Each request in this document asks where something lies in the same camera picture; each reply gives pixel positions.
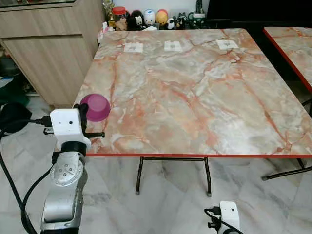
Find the wooden cabinet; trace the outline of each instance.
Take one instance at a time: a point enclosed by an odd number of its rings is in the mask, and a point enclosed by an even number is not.
[[[0,9],[0,43],[48,104],[71,106],[98,48],[101,0],[33,7]]]

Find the jar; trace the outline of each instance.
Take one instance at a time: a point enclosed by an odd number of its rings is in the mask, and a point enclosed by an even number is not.
[[[126,18],[126,8],[123,6],[116,6],[113,8],[114,21],[118,22],[120,19]]]

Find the red table edge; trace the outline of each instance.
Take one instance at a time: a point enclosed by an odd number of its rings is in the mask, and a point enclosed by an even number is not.
[[[233,158],[312,158],[312,155],[205,155],[205,154],[122,154],[87,153],[89,157],[233,157]]]
[[[287,63],[290,65],[290,67],[292,67],[292,69],[296,72],[296,74],[299,76],[299,78],[301,79],[301,81],[304,83],[304,85],[307,87],[307,89],[312,92],[312,87],[309,84],[309,82],[304,78],[304,76],[302,75],[302,73],[298,70],[298,68],[296,67],[296,65],[294,65],[294,63],[289,59],[289,57],[285,54],[285,52],[283,51],[283,49],[276,43],[276,41],[274,40],[274,38],[270,35],[270,33],[264,28],[263,29],[264,34],[268,37],[268,39],[272,42],[272,44],[277,48],[277,50],[279,51],[279,53],[284,57],[284,59],[287,61]]]

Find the black cable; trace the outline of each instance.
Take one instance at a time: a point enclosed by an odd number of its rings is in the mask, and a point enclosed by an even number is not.
[[[210,218],[217,218],[211,214],[209,214],[209,209],[204,209],[204,212],[206,213],[206,215],[208,215]],[[229,228],[233,229],[234,231],[238,232],[239,234],[243,234],[239,229],[233,227],[232,225],[220,220],[221,223],[223,223],[224,225],[228,226]]]
[[[22,206],[21,206],[21,209],[20,209],[20,218],[21,218],[21,221],[22,223],[25,222],[27,223],[27,213],[26,213],[26,204],[27,204],[27,201],[28,201],[28,198],[31,194],[31,192],[34,190],[34,188],[47,176],[50,174],[50,171],[51,171],[51,168],[46,172],[44,173],[39,179],[37,179],[33,185],[29,188],[29,190],[27,191],[25,197],[24,197],[24,200],[23,200],[23,203],[22,203]],[[32,230],[30,232],[30,234],[37,234],[36,230]]]
[[[0,132],[0,147],[1,147],[1,139],[3,138],[4,134],[5,134],[5,131],[11,126],[11,125],[14,125],[14,124],[19,124],[19,123],[38,123],[38,124],[43,124],[42,123],[42,119],[36,119],[36,120],[32,120],[32,119],[19,119],[19,120],[15,120],[13,122],[10,122],[8,123],[3,129],[2,131]],[[20,208],[22,208],[22,200],[20,198],[20,195],[16,189],[16,186],[13,182],[13,179],[4,163],[4,160],[3,160],[3,157],[2,157],[2,154],[1,154],[1,148],[0,148],[0,164],[1,164],[1,167],[3,169],[3,172],[6,176],[6,178],[8,179],[9,181],[9,184],[12,188],[12,191],[13,191],[13,194],[15,196],[15,199],[19,205]],[[30,233],[30,234],[37,234],[36,233],[36,230],[34,228],[34,226],[32,225],[30,219],[29,219],[29,216],[28,214],[25,212],[25,215],[24,215],[24,220],[22,220],[22,224],[23,224],[23,227],[24,229]]]

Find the figurine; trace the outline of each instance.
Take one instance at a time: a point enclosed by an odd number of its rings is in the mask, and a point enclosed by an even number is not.
[[[136,18],[136,25],[140,27],[143,24],[142,17],[141,16],[135,16],[135,18]]]
[[[143,18],[143,14],[142,12],[140,12],[139,10],[134,10],[131,14],[132,17],[136,17],[136,16],[141,16]]]
[[[136,31],[139,30],[137,27],[137,20],[133,16],[129,16],[127,18],[128,30],[129,31]]]
[[[175,22],[176,22],[175,16],[173,16],[172,18],[169,18],[167,23],[166,23],[167,29],[169,29],[169,30],[175,29]]]
[[[114,14],[113,14],[113,7],[115,6],[115,4],[111,0],[104,0],[102,4],[107,14],[108,25],[110,27],[115,27]]]
[[[153,10],[146,10],[144,12],[144,23],[148,26],[155,23],[155,12]]]
[[[179,13],[179,16],[176,19],[176,28],[185,29],[186,20],[187,20],[187,17],[186,17],[185,12],[183,12],[183,14]]]
[[[127,31],[127,20],[126,18],[121,18],[115,23],[116,31]]]
[[[168,20],[168,13],[164,9],[160,9],[156,14],[156,23],[159,23],[160,26],[164,26]]]

